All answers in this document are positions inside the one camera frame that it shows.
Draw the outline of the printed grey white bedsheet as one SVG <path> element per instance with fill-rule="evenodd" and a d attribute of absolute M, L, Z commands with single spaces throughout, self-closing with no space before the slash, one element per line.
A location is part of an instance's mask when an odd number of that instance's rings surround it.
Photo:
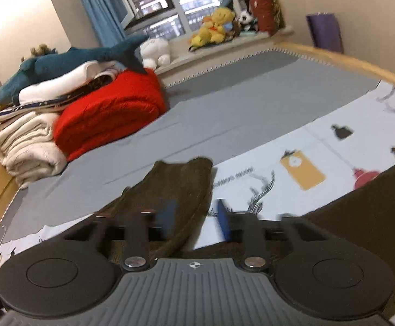
<path fill-rule="evenodd" d="M 0 262 L 101 209 L 156 161 L 215 166 L 214 198 L 263 219 L 302 215 L 395 163 L 395 85 L 268 51 L 168 89 L 172 107 L 136 134 L 13 191 Z"/>

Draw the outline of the red folded blanket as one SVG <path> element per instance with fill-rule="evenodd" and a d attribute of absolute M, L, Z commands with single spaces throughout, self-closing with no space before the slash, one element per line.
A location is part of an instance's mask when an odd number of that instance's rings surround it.
<path fill-rule="evenodd" d="M 167 111 L 154 71 L 123 71 L 110 84 L 71 103 L 54 125 L 67 161 L 138 132 Z"/>

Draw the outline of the cream folded blanket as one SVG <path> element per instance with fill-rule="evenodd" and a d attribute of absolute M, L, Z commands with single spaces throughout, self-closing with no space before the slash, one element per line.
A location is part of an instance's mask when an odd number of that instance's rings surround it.
<path fill-rule="evenodd" d="M 54 142 L 58 113 L 23 115 L 0 131 L 0 164 L 19 188 L 61 174 L 67 160 Z"/>

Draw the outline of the white round plush toy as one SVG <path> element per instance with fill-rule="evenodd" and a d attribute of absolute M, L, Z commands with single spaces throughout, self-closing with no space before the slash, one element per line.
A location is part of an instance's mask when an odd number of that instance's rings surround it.
<path fill-rule="evenodd" d="M 140 45 L 140 55 L 145 68 L 155 70 L 170 65 L 169 41 L 163 37 L 150 38 Z"/>

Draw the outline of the folded white and navy clothes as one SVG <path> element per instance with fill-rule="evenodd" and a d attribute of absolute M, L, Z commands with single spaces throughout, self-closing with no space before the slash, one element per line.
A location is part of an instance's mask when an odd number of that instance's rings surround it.
<path fill-rule="evenodd" d="M 0 111 L 0 128 L 32 111 L 58 112 L 71 102 L 112 83 L 120 73 L 116 62 L 84 62 L 52 80 L 30 85 L 12 98 L 12 105 Z"/>

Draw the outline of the yellow bear plush toy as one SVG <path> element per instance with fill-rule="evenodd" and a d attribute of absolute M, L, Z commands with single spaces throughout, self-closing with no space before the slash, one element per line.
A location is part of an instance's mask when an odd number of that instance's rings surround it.
<path fill-rule="evenodd" d="M 235 16 L 233 10 L 218 7 L 211 15 L 203 17 L 200 29 L 189 41 L 189 51 L 193 52 L 205 46 L 223 43 L 227 33 L 225 25 L 230 24 Z"/>

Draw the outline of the blue shark plush toy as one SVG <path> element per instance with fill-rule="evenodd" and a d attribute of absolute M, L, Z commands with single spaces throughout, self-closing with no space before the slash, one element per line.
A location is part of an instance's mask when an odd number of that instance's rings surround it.
<path fill-rule="evenodd" d="M 145 74 L 145 68 L 135 55 L 135 51 L 148 39 L 149 37 L 144 34 L 131 35 L 110 47 L 92 49 L 71 47 L 62 54 L 26 59 L 20 64 L 17 72 L 0 87 L 0 105 L 12 103 L 25 87 L 61 77 L 89 61 L 119 62 L 132 71 Z"/>

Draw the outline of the panda plush toy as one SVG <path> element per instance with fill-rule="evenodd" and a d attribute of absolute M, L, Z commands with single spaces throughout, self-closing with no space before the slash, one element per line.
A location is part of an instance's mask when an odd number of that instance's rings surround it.
<path fill-rule="evenodd" d="M 258 32 L 257 19 L 247 9 L 244 0 L 233 0 L 236 23 L 241 35 L 252 35 Z"/>

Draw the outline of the dark red cushion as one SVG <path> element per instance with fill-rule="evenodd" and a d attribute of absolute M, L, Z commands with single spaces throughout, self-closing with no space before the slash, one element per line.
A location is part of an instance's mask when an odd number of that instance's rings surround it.
<path fill-rule="evenodd" d="M 284 19 L 278 0 L 249 0 L 250 12 L 257 19 L 258 30 L 275 35 L 284 28 Z"/>

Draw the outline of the window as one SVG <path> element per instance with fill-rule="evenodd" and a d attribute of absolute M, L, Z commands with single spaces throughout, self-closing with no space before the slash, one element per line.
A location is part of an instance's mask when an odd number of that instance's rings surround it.
<path fill-rule="evenodd" d="M 171 40 L 190 36 L 202 18 L 210 15 L 222 0 L 122 0 L 122 27 L 128 35 L 138 32 Z"/>

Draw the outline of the blue curtain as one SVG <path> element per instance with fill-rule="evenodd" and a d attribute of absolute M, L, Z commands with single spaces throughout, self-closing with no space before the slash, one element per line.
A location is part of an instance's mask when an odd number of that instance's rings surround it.
<path fill-rule="evenodd" d="M 114 46 L 125 39 L 120 12 L 126 12 L 121 0 L 81 0 L 102 46 Z"/>

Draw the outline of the purple board against wall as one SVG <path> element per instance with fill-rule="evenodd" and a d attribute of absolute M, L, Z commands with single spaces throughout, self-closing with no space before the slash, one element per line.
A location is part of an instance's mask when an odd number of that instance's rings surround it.
<path fill-rule="evenodd" d="M 331 52 L 343 53 L 340 26 L 333 13 L 319 12 L 306 16 L 314 47 Z"/>

